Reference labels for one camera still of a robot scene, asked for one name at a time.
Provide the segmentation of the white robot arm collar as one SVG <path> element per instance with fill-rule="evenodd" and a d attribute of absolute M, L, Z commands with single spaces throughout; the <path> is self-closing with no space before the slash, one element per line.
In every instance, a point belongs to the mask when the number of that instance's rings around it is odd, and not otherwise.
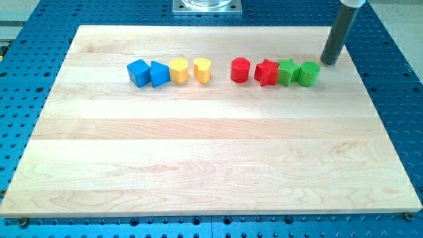
<path fill-rule="evenodd" d="M 340 2 L 350 8 L 360 8 L 366 0 L 340 0 Z"/>

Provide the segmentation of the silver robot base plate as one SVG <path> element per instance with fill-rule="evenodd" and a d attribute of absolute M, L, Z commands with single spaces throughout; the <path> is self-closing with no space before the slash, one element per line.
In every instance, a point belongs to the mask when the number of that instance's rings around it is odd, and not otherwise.
<path fill-rule="evenodd" d="M 241 0 L 172 0 L 173 15 L 241 15 Z"/>

